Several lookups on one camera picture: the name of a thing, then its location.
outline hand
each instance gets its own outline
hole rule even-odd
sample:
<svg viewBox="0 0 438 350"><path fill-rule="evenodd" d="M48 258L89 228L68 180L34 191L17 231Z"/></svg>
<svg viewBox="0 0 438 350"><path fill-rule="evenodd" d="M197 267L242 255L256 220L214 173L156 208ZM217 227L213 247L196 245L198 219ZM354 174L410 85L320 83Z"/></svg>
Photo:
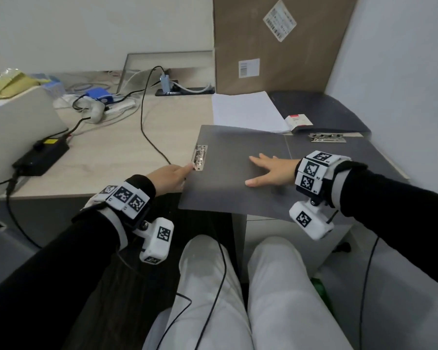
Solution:
<svg viewBox="0 0 438 350"><path fill-rule="evenodd" d="M266 168L269 172L245 181L245 185L248 187L292 184L295 181L295 167L300 162L299 159L280 159L276 156L269 158L262 153L260 153L260 158L250 156L250 160L258 167Z"/></svg>
<svg viewBox="0 0 438 350"><path fill-rule="evenodd" d="M156 196L159 196L166 193L180 192L183 188L183 181L192 170L192 163L187 164L185 167L168 165L149 173L146 177L154 184Z"/></svg>

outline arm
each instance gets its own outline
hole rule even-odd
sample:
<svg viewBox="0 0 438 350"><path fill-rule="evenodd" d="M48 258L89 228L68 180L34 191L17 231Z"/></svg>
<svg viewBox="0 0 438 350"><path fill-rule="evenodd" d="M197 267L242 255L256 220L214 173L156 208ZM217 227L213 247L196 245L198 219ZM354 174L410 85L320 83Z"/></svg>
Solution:
<svg viewBox="0 0 438 350"><path fill-rule="evenodd" d="M249 187L294 183L300 160L250 159L269 172L246 181ZM438 194L358 168L339 173L324 198L438 282Z"/></svg>
<svg viewBox="0 0 438 350"><path fill-rule="evenodd" d="M138 176L137 188L154 198L178 188L191 170L165 166ZM118 247L117 230L93 210L18 268L0 284L1 346L59 349Z"/></svg>

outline black power brick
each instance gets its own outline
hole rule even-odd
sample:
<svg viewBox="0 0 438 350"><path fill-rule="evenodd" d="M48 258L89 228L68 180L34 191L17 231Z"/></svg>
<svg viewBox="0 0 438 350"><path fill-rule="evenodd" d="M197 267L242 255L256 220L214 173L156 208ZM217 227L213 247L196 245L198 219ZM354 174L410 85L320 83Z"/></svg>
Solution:
<svg viewBox="0 0 438 350"><path fill-rule="evenodd" d="M37 141L12 166L20 176L41 176L69 150L67 136Z"/></svg>

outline metal clip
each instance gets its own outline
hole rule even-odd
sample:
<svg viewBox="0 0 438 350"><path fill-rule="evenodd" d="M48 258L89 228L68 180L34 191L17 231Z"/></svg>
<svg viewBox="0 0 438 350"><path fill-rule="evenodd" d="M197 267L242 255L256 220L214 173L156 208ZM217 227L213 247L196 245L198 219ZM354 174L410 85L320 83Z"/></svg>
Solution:
<svg viewBox="0 0 438 350"><path fill-rule="evenodd" d="M204 168L204 160L206 159L207 145L196 145L193 150L192 163L195 171L202 171Z"/></svg>
<svg viewBox="0 0 438 350"><path fill-rule="evenodd" d="M315 132L308 135L311 142L346 142L344 134L333 134L330 132Z"/></svg>

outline white box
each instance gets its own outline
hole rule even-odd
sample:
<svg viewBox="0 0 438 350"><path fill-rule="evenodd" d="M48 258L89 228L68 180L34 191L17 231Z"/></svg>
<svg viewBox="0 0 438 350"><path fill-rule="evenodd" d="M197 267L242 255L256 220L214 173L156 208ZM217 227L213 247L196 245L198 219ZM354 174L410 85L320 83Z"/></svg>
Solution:
<svg viewBox="0 0 438 350"><path fill-rule="evenodd" d="M0 99L0 182L11 178L12 164L36 141L66 128L42 87ZM5 188L6 184L0 186L0 194Z"/></svg>

